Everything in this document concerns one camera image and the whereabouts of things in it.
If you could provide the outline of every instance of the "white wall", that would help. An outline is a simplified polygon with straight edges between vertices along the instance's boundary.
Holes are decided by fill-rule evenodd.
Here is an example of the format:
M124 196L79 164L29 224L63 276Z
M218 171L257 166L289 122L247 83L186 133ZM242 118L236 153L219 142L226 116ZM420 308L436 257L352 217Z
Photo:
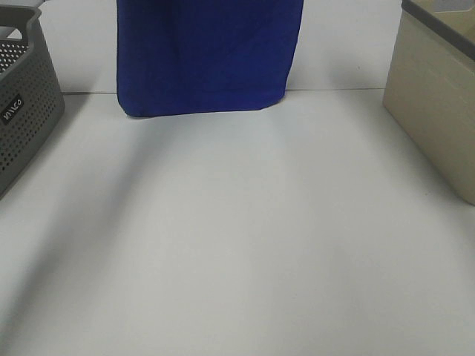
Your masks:
M52 0L42 26L66 92L115 92L113 0ZM383 88L401 0L307 0L291 89Z

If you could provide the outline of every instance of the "gray plastic basket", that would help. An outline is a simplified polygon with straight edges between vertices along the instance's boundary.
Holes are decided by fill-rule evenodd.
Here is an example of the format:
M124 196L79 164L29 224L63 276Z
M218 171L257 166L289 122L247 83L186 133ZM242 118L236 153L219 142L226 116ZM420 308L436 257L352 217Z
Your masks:
M0 6L0 26L21 39L0 39L0 197L33 158L65 103L35 7Z

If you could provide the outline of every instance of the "blue towel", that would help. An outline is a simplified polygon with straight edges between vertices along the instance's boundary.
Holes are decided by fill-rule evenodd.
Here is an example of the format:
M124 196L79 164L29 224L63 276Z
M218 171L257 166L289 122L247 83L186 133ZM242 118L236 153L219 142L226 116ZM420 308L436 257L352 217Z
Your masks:
M119 103L131 116L279 102L304 0L117 0Z

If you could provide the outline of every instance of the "plastic bin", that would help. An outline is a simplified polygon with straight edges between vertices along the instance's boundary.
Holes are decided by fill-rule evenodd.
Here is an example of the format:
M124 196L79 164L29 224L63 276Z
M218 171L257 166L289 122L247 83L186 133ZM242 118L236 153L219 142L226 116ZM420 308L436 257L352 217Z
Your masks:
M65 103L35 7L0 6L0 26L21 39L0 40L0 194L28 164Z
M404 0L384 105L455 191L475 204L475 8Z

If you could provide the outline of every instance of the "blue fabric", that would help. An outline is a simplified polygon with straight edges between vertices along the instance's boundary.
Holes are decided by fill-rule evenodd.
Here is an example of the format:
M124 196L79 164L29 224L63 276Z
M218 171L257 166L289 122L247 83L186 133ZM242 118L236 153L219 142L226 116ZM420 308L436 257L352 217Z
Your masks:
M117 0L119 103L131 116L280 101L304 0Z

